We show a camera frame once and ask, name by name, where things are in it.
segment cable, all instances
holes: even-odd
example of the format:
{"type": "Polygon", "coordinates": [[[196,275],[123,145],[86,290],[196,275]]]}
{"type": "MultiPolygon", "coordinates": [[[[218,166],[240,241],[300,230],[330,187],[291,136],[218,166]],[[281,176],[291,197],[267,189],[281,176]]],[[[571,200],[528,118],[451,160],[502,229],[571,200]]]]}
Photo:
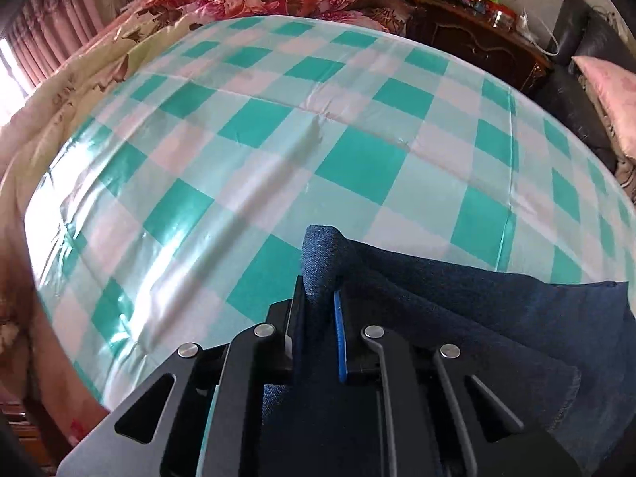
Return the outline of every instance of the cable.
{"type": "Polygon", "coordinates": [[[539,44],[535,41],[534,39],[534,34],[530,31],[530,28],[528,27],[528,10],[524,7],[524,13],[519,16],[519,20],[522,22],[522,27],[521,30],[517,29],[517,32],[519,34],[521,34],[523,37],[525,37],[528,41],[530,41],[535,47],[537,47],[541,52],[543,52],[545,55],[550,56],[550,57],[555,57],[558,55],[559,51],[560,51],[560,46],[558,44],[557,38],[554,37],[554,34],[552,33],[552,31],[549,29],[548,25],[546,25],[543,20],[537,16],[536,14],[533,14],[534,17],[536,17],[541,24],[546,28],[546,30],[548,31],[548,33],[550,34],[550,37],[552,38],[552,40],[555,42],[556,45],[556,52],[546,52],[543,48],[541,48],[539,46],[539,44]]]}

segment folded cloth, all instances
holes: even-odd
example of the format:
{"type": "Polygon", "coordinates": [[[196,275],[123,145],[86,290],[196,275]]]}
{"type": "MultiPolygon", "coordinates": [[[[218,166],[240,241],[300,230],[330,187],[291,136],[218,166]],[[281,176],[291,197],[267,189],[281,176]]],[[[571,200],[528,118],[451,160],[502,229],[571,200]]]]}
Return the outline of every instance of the folded cloth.
{"type": "Polygon", "coordinates": [[[380,474],[376,397],[338,381],[334,292],[362,321],[411,344],[458,345],[525,422],[539,424],[590,475],[636,411],[636,322],[627,283],[550,285],[387,252],[310,226],[295,382],[268,387],[260,475],[380,474]]]}

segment blue strip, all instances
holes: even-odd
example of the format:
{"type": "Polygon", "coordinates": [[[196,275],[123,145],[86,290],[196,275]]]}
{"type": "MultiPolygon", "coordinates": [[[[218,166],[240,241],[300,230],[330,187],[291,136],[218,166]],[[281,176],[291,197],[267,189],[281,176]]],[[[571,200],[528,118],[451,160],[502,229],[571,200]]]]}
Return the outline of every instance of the blue strip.
{"type": "Polygon", "coordinates": [[[333,315],[336,318],[336,339],[338,340],[338,377],[344,384],[347,379],[347,341],[345,339],[345,324],[342,321],[342,304],[340,292],[333,294],[333,315]]]}
{"type": "Polygon", "coordinates": [[[214,394],[212,395],[212,403],[210,404],[210,410],[207,414],[206,430],[203,432],[203,440],[201,442],[201,449],[199,450],[198,461],[196,462],[195,477],[202,477],[203,475],[203,462],[206,458],[207,440],[210,437],[210,428],[212,427],[212,416],[214,415],[214,408],[216,407],[216,398],[219,395],[220,385],[214,386],[214,394]]]}

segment black leather sofa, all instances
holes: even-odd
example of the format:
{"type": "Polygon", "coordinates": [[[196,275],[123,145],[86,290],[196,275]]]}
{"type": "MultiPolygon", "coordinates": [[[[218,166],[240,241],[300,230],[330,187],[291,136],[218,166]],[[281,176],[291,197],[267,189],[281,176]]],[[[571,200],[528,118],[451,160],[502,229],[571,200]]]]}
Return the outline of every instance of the black leather sofa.
{"type": "MultiPolygon", "coordinates": [[[[568,127],[614,173],[616,156],[596,109],[577,80],[572,57],[586,55],[610,61],[636,73],[636,58],[612,26],[584,0],[564,0],[554,29],[559,54],[554,71],[533,100],[568,127]]],[[[556,50],[554,41],[550,51],[556,50]]]]}

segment pink pillow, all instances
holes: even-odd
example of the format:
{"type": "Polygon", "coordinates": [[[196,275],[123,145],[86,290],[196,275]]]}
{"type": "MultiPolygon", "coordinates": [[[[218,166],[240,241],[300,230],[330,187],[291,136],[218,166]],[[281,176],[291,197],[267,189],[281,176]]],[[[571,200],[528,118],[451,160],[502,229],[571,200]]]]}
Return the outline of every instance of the pink pillow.
{"type": "Polygon", "coordinates": [[[621,150],[636,159],[636,74],[594,57],[573,59],[599,96],[621,150]]]}

